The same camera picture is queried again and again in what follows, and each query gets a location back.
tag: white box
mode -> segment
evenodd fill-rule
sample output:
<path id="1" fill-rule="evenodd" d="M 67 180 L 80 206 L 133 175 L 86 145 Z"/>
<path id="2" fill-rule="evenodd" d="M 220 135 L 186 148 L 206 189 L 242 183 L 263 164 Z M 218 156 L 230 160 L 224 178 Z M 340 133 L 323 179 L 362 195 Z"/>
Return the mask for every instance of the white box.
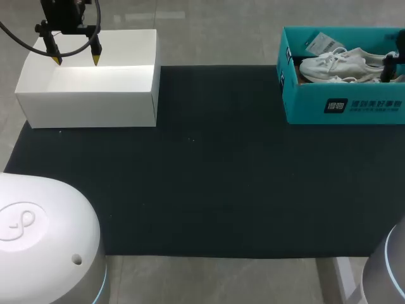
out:
<path id="1" fill-rule="evenodd" d="M 81 35 L 56 35 L 61 53 L 87 42 Z M 90 47 L 63 58 L 30 52 L 15 94 L 32 128 L 155 127 L 160 62 L 156 30 L 102 30 L 94 66 Z M 45 51 L 42 38 L 35 48 Z"/>

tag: gray floor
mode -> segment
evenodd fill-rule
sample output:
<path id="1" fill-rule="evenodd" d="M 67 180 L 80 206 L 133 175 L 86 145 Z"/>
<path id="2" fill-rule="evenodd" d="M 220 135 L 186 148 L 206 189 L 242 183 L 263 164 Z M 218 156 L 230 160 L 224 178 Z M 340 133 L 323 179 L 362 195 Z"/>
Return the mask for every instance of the gray floor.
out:
<path id="1" fill-rule="evenodd" d="M 405 24 L 403 0 L 100 0 L 103 29 L 156 28 L 164 65 L 267 65 L 286 25 Z M 39 0 L 0 0 L 0 20 L 33 44 Z M 94 23 L 89 7 L 85 22 Z M 25 117 L 14 90 L 27 51 L 0 32 L 0 172 Z M 313 259 L 110 256 L 111 304 L 323 303 Z M 358 281 L 364 258 L 352 259 Z"/>

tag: black logo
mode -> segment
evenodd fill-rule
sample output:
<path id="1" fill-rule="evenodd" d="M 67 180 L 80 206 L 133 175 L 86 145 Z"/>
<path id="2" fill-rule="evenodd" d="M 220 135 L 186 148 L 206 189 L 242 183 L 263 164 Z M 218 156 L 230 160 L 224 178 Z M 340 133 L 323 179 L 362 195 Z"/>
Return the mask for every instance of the black logo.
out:
<path id="1" fill-rule="evenodd" d="M 283 70 L 281 71 L 281 75 L 280 75 L 280 90 L 281 90 L 281 94 L 283 94 L 283 90 L 284 90 L 284 82 L 285 82 L 285 77 L 284 77 L 284 73 Z"/>
<path id="2" fill-rule="evenodd" d="M 347 105 L 347 98 L 329 98 L 324 113 L 343 113 Z"/>
<path id="3" fill-rule="evenodd" d="M 285 51 L 285 57 L 287 57 L 287 64 L 290 64 L 290 60 L 291 60 L 291 51 L 290 51 L 290 47 L 287 46 L 287 50 Z"/>

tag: small hole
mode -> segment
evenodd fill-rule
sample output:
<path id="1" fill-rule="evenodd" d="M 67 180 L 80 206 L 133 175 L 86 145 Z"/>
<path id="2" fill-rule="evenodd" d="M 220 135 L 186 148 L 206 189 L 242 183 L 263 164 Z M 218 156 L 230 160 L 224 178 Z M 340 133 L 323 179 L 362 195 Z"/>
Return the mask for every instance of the small hole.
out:
<path id="1" fill-rule="evenodd" d="M 76 265 L 82 264 L 82 257 L 80 255 L 72 255 L 72 262 Z"/>

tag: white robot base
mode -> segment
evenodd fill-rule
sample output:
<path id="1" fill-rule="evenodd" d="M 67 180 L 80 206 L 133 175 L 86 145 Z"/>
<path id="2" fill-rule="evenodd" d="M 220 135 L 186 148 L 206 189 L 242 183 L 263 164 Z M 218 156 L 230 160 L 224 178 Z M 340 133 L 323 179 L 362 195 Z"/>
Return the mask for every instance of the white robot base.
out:
<path id="1" fill-rule="evenodd" d="M 0 303 L 108 304 L 100 226 L 56 180 L 0 173 Z"/>

